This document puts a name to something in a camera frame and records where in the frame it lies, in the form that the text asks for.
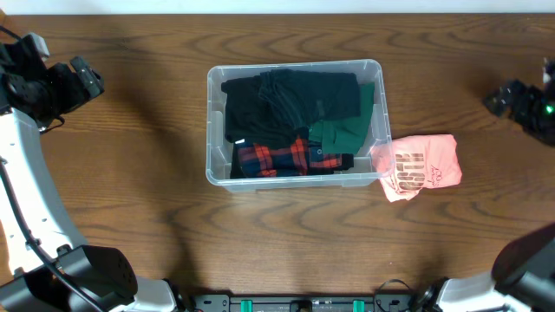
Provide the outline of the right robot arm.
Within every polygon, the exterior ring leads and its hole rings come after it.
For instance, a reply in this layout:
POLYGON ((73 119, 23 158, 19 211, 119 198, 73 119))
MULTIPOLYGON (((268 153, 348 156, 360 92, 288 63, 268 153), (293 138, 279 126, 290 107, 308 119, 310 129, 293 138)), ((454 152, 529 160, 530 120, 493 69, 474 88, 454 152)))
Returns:
MULTIPOLYGON (((534 139, 554 146, 554 79, 543 89, 508 82, 483 100, 498 117, 506 116, 534 139)), ((553 311, 554 224, 509 243, 491 271, 448 279, 428 291, 423 311, 553 311)))

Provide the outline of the pink printed t-shirt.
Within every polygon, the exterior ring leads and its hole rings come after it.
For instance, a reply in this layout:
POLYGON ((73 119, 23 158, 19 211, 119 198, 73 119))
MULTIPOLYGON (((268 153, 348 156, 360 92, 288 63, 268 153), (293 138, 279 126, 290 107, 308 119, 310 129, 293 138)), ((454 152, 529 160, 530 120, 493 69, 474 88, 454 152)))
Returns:
POLYGON ((462 171, 451 134, 414 135, 393 140, 372 152, 372 165, 390 202, 410 200, 422 189, 458 185, 462 171))

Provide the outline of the green garment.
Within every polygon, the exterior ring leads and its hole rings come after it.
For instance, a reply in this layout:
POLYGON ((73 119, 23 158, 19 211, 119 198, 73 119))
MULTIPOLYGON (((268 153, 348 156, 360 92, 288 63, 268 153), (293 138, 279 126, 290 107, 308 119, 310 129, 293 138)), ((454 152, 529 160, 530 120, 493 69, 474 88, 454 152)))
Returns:
POLYGON ((309 140, 323 153, 357 154, 367 138, 374 108, 375 84, 360 85, 360 115, 342 120, 320 120, 309 130, 309 140))

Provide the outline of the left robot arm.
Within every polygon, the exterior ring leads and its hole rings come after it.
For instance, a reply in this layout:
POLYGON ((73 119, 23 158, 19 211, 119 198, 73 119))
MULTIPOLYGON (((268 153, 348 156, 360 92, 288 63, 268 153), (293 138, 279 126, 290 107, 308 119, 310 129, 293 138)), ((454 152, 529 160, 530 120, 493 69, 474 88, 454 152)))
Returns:
POLYGON ((36 34, 1 47, 1 225, 10 282, 8 311, 190 311, 166 280, 137 276, 115 248, 91 245, 66 212, 40 138, 64 115, 103 93, 104 82, 81 57, 47 66, 36 34))

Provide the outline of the black garment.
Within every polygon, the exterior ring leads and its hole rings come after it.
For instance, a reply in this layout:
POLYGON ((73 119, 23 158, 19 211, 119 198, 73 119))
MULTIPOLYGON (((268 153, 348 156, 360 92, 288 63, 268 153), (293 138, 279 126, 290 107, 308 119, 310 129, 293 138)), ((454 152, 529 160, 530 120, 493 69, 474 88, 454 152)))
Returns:
POLYGON ((279 149, 292 145, 298 136, 307 136, 306 128, 293 129, 277 119, 270 104, 258 95, 261 84, 259 75, 221 84, 221 91, 226 94, 226 140, 231 143, 244 140, 279 149))

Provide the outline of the dark navy shirt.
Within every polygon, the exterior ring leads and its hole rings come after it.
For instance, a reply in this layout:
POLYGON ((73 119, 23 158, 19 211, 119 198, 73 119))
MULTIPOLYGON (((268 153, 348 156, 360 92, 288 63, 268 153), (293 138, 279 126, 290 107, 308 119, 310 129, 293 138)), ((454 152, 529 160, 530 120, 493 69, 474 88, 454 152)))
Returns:
POLYGON ((259 97, 280 123, 293 129, 361 114, 360 87, 352 73, 273 69, 260 79, 259 97))

